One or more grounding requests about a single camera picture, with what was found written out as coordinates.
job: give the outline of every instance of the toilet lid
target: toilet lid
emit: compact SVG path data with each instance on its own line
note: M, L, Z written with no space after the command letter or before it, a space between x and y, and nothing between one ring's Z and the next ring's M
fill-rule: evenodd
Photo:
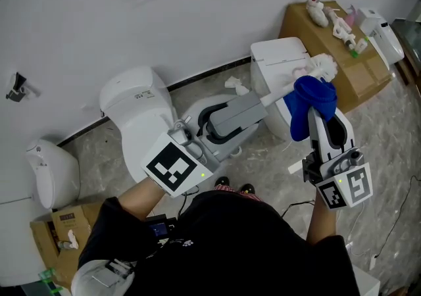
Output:
M293 70L304 68L310 59L303 42L298 37L257 42L251 45L251 51L266 85L272 93L294 82ZM290 126L291 113L284 99L276 101L275 104Z
M121 130L124 161L136 182L147 177L141 167L142 159L158 137L173 125L173 122L166 122L163 117L172 117L172 113L146 112L130 120Z

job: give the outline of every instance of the black cable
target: black cable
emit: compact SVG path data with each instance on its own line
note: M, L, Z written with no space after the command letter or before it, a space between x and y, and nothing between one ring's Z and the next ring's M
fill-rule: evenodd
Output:
M288 208L285 210L285 212L281 215L281 218L284 218L285 214L287 214L287 211L289 210L290 207L297 206L297 205L302 205L302 204L310 204L310 205L313 205L314 206L314 200L308 200L308 201L303 201L301 203L290 204L290 206L288 206Z
M184 193L182 194L182 195L184 196L184 202L183 202L182 207L181 207L181 208L180 208L180 210L178 211L178 216L177 216L177 219L180 219L180 215L182 214L183 208L184 208L184 206L186 205L187 197L188 197L189 195L197 194L197 193L200 191L199 186L197 186L197 185L196 185L196 188L197 188L197 191L196 191L196 192L192 192L192 193L187 193L187 192L184 192Z
M390 234L392 233L393 229L395 228L397 221L398 221L398 220L399 220L399 218L401 217L401 214L402 214L402 208L403 208L403 205L405 204L405 202L406 202L406 201L407 201L407 199L408 199L408 195L409 195L410 189L411 189L411 187L412 187L412 179L413 179L413 178L415 178L418 182L421 182L421 180L419 180L416 176L412 176L412 177L410 177L410 180L409 180L409 190L408 190L408 192L407 192L407 195L405 196L405 199L403 200L403 203L402 203L402 205L401 205L401 208L399 209L399 215L397 216L397 219L396 219L395 223L393 224L392 229L390 230L389 234L387 235L386 240L384 241L384 243L383 243L383 245L382 245L382 248L380 248L380 252L379 252L377 255L374 255L374 258L375 258L375 259L376 259L376 258L378 258L378 257L380 256L380 254L382 253L383 248L384 248L384 246L386 245L387 240L389 239Z

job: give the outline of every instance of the cardboard box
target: cardboard box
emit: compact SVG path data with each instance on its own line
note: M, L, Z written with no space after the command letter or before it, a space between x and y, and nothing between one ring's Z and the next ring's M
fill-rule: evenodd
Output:
M91 229L97 220L101 203L69 207L51 213L52 222L30 223L38 251L47 268L55 269L53 281L70 290L73 276L78 270L79 256L84 249ZM73 230L79 249L57 249L56 241L69 241L68 231Z
M336 14L345 17L346 12L335 1L326 1L324 4L339 9ZM325 53L334 58L338 73L332 83L337 91L337 107L347 112L382 90L390 82L391 76L371 43L357 58L353 58L342 40L332 35L333 28L331 22L327 28L316 25L305 3L291 4L285 12L279 38L298 37L310 56ZM352 29L356 42L364 37L358 26L354 25Z
M47 269L54 268L57 259L59 258L59 249L54 240L53 230L54 225L52 221L32 221L30 222L32 235L34 236L35 244L41 255Z
M73 230L73 234L79 243L79 249L63 249L60 251L55 266L55 275L59 284L67 284L70 287L73 276L78 270L79 256L91 234L101 205L102 203L80 205L54 212L51 215L58 239L68 241L68 231Z

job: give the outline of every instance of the white toilet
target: white toilet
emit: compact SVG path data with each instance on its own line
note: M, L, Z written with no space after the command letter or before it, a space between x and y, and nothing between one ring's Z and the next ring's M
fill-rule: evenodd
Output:
M376 11L367 8L358 9L355 24L368 36L388 69L405 57L395 33Z
M176 119L164 82L148 66L127 70L104 86L99 105L121 132L129 173L142 181L147 176L140 165L143 157Z
M79 163L70 153L38 139L28 146L26 158L35 172L39 199L46 209L61 209L78 198Z
M310 55L298 37L285 37L251 45L251 87L263 97L295 81L293 70L306 66ZM292 141L291 113L284 99L266 108L263 118L268 129L285 141Z

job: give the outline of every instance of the toilet bowl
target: toilet bowl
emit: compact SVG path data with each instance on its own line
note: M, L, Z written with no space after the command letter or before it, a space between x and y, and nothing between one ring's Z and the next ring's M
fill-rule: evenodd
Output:
M70 153L38 139L28 146L26 158L35 172L39 200L46 209L61 209L78 198L79 163Z
M99 106L120 130L130 175L142 181L147 176L140 165L143 157L176 119L164 82L148 66L127 70L104 86Z

